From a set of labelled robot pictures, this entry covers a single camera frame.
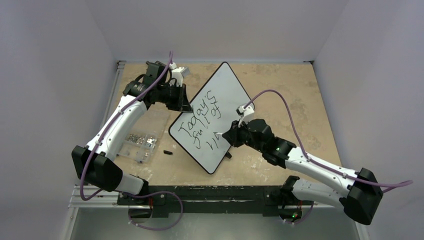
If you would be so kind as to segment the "clear plastic screw box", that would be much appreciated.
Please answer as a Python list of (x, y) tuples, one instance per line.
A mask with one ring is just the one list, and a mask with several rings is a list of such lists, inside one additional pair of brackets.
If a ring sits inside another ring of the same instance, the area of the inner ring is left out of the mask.
[(170, 113), (166, 110), (148, 110), (126, 135), (117, 155), (137, 163), (147, 163), (164, 134), (169, 118)]

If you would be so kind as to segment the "white whiteboard black frame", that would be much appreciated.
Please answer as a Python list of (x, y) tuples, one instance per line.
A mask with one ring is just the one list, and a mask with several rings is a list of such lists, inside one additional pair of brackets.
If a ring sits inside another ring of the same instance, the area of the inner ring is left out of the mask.
[(230, 144), (216, 133), (239, 119), (236, 109), (251, 97), (227, 62), (222, 62), (190, 101), (193, 112), (181, 113), (168, 133), (203, 170), (213, 174)]

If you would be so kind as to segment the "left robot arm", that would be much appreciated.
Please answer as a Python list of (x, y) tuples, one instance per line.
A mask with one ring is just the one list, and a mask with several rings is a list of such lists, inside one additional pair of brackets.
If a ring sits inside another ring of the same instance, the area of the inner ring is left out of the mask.
[(188, 67), (160, 61), (148, 61), (146, 65), (146, 72), (125, 86), (118, 106), (97, 135), (83, 146), (76, 145), (71, 152), (81, 185), (88, 183), (107, 192), (128, 193), (138, 205), (149, 199), (148, 181), (124, 173), (114, 163), (125, 138), (155, 103), (162, 103), (171, 111), (193, 111), (183, 83)]

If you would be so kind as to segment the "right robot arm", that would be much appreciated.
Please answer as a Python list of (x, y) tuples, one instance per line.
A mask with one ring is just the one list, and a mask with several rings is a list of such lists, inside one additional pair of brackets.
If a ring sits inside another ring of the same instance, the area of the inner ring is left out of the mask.
[(342, 207), (352, 220), (370, 225), (383, 198), (374, 173), (344, 168), (303, 152), (293, 142), (276, 136), (264, 119), (239, 124), (233, 121), (222, 137), (238, 148), (246, 145), (261, 153), (271, 165), (305, 174), (317, 181), (323, 191), (317, 201)]

